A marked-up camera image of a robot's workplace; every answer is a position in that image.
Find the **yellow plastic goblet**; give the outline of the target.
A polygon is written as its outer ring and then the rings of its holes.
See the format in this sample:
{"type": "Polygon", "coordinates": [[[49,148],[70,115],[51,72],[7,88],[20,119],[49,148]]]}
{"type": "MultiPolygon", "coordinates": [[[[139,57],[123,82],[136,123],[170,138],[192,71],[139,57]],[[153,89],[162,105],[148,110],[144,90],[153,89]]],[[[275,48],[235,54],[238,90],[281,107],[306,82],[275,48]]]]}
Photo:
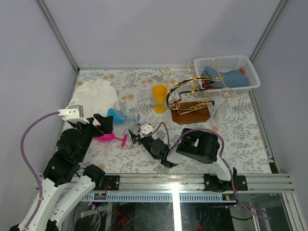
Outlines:
{"type": "Polygon", "coordinates": [[[166,111],[167,88],[164,85],[156,85],[152,89],[153,99],[155,101],[154,111],[162,114],[166,111]]]}

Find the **white plastic basket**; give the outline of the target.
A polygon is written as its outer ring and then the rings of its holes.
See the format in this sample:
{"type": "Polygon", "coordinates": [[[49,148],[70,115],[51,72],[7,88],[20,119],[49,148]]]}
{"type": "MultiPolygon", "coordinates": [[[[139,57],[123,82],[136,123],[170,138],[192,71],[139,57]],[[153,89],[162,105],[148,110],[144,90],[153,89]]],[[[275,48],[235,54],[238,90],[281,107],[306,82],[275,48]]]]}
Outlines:
{"type": "Polygon", "coordinates": [[[244,55],[197,58],[194,66],[197,77],[215,82],[199,81],[210,94],[219,94],[224,87],[233,88],[236,94],[240,94],[260,86],[252,63],[244,55]]]}

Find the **white cloth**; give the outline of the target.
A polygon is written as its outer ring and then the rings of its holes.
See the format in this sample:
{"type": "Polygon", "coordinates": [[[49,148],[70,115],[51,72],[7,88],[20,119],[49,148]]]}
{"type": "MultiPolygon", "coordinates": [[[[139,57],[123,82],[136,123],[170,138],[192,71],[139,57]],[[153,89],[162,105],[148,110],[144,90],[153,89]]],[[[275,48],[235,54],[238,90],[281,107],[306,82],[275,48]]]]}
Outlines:
{"type": "Polygon", "coordinates": [[[69,106],[82,105],[85,117],[94,114],[106,116],[117,101],[117,93],[111,82],[102,79],[89,80],[77,87],[66,109],[69,106]]]}

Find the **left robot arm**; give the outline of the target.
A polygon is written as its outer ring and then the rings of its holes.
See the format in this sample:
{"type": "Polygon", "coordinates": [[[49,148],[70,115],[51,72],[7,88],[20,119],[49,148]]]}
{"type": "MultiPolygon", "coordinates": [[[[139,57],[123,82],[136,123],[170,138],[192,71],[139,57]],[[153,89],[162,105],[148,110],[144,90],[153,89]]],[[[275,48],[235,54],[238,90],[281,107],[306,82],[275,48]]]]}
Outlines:
{"type": "Polygon", "coordinates": [[[12,231],[57,231],[87,193],[105,186],[105,172],[92,164],[84,169],[71,190],[61,197],[79,171],[92,139],[112,133],[113,116],[94,114],[84,118],[77,109],[62,109],[55,114],[72,128],[60,135],[57,151],[47,163],[43,179],[39,180],[37,174],[32,173],[38,183],[38,193],[26,217],[12,226],[12,231]]]}

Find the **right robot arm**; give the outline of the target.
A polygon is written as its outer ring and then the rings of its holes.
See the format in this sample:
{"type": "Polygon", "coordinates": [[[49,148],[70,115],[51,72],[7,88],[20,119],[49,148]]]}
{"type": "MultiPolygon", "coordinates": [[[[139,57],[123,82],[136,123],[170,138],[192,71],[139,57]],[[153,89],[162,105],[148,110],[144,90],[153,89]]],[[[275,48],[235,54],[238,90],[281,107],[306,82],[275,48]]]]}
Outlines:
{"type": "Polygon", "coordinates": [[[129,131],[133,144],[142,145],[153,159],[167,168],[178,165],[182,156],[199,163],[210,165],[214,174],[204,174],[204,190],[214,193],[225,191],[244,192],[248,190],[245,176],[237,174],[222,156],[224,143],[218,134],[199,129],[185,128],[179,141],[169,147],[160,138],[153,138],[147,131],[141,129],[137,134],[129,131]]]}

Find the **blue plastic wine glass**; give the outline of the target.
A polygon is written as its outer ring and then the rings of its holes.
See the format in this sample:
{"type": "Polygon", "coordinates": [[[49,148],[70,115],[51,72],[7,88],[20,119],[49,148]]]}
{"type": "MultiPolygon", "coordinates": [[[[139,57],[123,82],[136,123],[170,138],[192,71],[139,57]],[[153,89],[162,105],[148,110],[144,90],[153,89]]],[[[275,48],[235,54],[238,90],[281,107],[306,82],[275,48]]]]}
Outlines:
{"type": "Polygon", "coordinates": [[[113,123],[114,124],[128,124],[129,122],[132,123],[139,123],[140,115],[127,115],[124,111],[118,111],[113,108],[110,108],[107,112],[107,116],[113,116],[113,123]]]}

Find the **aluminium mounting rail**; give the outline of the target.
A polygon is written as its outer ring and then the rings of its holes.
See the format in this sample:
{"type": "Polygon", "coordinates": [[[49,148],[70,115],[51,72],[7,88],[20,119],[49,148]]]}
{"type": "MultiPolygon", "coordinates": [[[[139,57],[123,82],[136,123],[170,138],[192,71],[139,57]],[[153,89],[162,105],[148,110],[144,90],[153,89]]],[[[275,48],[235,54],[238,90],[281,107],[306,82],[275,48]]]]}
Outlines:
{"type": "MultiPolygon", "coordinates": [[[[201,192],[209,188],[212,180],[204,174],[116,174],[109,183],[109,191],[137,193],[201,192]]],[[[235,180],[240,193],[294,193],[288,174],[241,174],[235,180]]]]}

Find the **pink plastic wine glass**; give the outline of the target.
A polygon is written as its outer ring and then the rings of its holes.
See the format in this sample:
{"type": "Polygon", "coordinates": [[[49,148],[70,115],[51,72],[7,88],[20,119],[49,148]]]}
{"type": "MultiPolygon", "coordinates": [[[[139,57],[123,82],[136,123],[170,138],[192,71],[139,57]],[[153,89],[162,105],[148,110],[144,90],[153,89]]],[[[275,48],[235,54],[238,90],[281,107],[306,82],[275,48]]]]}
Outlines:
{"type": "Polygon", "coordinates": [[[119,140],[119,141],[121,141],[121,147],[124,147],[126,142],[127,142],[128,135],[125,134],[123,136],[123,138],[119,138],[114,133],[110,133],[110,134],[104,134],[100,137],[94,137],[93,139],[97,140],[97,141],[101,141],[101,142],[109,142],[109,141],[113,141],[113,140],[119,140]]]}

